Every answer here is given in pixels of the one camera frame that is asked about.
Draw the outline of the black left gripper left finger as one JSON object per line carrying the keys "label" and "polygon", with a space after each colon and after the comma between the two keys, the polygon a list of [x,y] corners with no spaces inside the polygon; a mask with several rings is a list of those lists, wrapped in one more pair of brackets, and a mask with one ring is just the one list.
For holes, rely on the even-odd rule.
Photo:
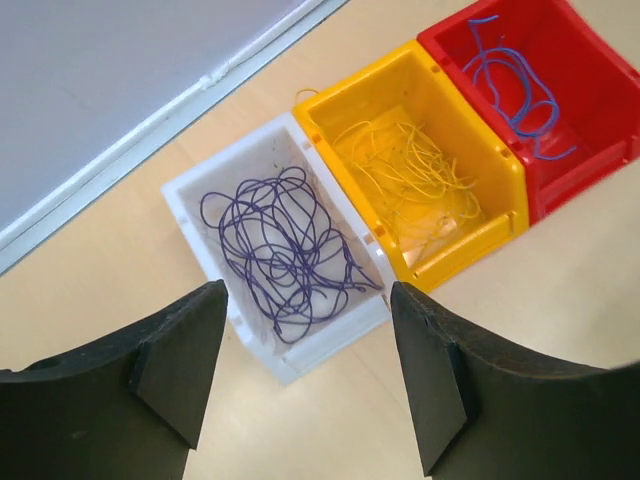
{"label": "black left gripper left finger", "polygon": [[1,373],[5,479],[179,479],[196,449],[228,292],[210,281],[160,311]]}

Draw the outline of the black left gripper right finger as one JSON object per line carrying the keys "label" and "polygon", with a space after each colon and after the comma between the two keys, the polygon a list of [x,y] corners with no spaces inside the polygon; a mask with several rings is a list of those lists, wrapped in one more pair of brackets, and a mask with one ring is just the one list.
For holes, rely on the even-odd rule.
{"label": "black left gripper right finger", "polygon": [[391,309],[426,477],[638,477],[637,363],[602,369],[542,354],[404,282]]}

